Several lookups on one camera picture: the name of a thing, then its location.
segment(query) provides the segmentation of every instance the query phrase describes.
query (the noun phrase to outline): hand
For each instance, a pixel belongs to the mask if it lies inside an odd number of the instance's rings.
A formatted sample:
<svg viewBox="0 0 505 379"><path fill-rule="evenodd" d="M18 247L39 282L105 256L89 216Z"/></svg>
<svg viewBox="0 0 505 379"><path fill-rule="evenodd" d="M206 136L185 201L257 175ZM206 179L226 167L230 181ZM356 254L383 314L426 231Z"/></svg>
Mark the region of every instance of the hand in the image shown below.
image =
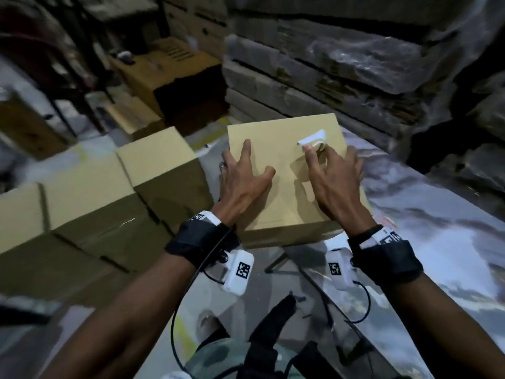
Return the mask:
<svg viewBox="0 0 505 379"><path fill-rule="evenodd" d="M225 165L221 169L221 200L212 207L212 213L225 225L231 227L248 207L271 186L275 169L267 166L265 172L255 177L251 164L251 141L246 139L237 162L230 150L223 152Z"/></svg>
<svg viewBox="0 0 505 379"><path fill-rule="evenodd" d="M319 164L316 151L304 146L309 165L309 179L321 210L340 223L349 237L361 234L377 225L370 212L360 201L360 182L363 178L363 160L357 158L353 146L347 148L342 158L330 146L325 152L327 166Z"/></svg>

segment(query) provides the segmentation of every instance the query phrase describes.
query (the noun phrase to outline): forearm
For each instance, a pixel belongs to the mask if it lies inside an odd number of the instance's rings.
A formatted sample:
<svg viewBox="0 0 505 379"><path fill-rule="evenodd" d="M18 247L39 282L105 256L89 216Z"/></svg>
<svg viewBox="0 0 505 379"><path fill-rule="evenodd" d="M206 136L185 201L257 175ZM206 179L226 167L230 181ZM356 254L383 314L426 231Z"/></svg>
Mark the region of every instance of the forearm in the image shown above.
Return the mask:
<svg viewBox="0 0 505 379"><path fill-rule="evenodd" d="M383 290L433 376L505 376L502 351L426 274Z"/></svg>
<svg viewBox="0 0 505 379"><path fill-rule="evenodd" d="M185 258L162 255L110 305L86 320L41 379L133 377L194 273Z"/></svg>

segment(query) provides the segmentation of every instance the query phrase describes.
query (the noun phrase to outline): concrete floor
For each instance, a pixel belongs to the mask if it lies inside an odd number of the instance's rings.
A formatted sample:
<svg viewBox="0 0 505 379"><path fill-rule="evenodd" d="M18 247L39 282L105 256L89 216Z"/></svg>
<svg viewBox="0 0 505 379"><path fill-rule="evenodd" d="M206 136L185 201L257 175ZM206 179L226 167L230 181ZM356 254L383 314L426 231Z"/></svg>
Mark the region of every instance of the concrete floor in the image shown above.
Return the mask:
<svg viewBox="0 0 505 379"><path fill-rule="evenodd" d="M12 70L0 66L0 78L5 75L20 94L41 114L53 113L40 92L19 75L13 74ZM95 103L98 104L104 100L103 96L95 96L95 98L97 99ZM77 114L69 102L61 101L60 106L71 125L79 133L79 144L43 162L24 159L16 168L16 184L40 181L48 178L52 173L77 165L86 159L110 154L116 148L110 135L99 136L87 119ZM212 141L223 133L223 124L226 123L226 120L215 123L201 133L192 135L188 138L188 142L198 146L206 141ZM66 130L56 117L52 119L51 125L61 133ZM227 139L222 138L214 142L213 146L204 146L197 153L202 156L205 154L206 156L201 157L201 161L210 165L215 164L217 169L220 161L220 147L225 147L226 144ZM214 188L212 191L214 197L218 194L215 190ZM357 343L357 335L344 322L341 314L332 307L330 311L335 320L335 332L331 332L319 293L301 277L293 262L288 261L274 274L264 273L264 268L275 259L278 252L278 248L254 251L255 264L248 290L240 298L224 293L216 283L203 275L198 278L195 286L184 299L179 313L179 316L182 315L181 318L188 334L185 338L189 341L185 344L186 339L183 338L178 342L181 349L185 349L180 355L188 355L188 351L194 349L199 343L197 329L198 319L202 313L213 312L233 338L245 340L274 305L289 293L293 293L300 300L299 310L282 331L279 344L299 351L309 340L318 342L320 351L341 371L344 377L353 379L395 377L395 372L377 353L370 353L369 356L359 358L350 367L343 367L339 363L335 343L349 350ZM25 308L54 314L54 321L45 327L0 329L0 379L33 377L40 372L65 340L91 313L90 309L79 306L68 309L30 299L14 299L16 300L24 301ZM169 333L165 330L136 379L158 379L176 369L169 345Z"/></svg>

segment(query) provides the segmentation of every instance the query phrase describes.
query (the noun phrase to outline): right hand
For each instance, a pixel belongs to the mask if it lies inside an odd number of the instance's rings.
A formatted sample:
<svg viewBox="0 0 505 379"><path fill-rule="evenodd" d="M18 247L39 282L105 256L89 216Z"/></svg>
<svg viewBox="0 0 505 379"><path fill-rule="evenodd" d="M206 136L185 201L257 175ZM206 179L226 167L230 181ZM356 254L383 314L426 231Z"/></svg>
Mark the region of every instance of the right hand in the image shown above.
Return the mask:
<svg viewBox="0 0 505 379"><path fill-rule="evenodd" d="M330 146L325 147L327 166L319 164L316 151L304 146L309 166L309 179L321 210L340 223L349 237L359 235L377 223L360 201L360 182L363 178L363 160L357 157L353 146L341 157Z"/></svg>

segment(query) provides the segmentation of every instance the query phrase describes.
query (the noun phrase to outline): left hand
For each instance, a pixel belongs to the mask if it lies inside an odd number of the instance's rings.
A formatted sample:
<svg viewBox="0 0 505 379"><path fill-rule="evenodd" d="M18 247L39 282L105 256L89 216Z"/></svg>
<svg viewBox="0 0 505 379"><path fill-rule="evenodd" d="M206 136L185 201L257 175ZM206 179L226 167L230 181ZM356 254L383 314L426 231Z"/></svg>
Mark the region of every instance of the left hand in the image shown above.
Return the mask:
<svg viewBox="0 0 505 379"><path fill-rule="evenodd" d="M267 166L265 172L255 177L251 163L251 141L246 139L238 162L230 150L223 152L225 165L221 170L221 200L212 207L212 213L228 227L261 197L271 186L275 169Z"/></svg>

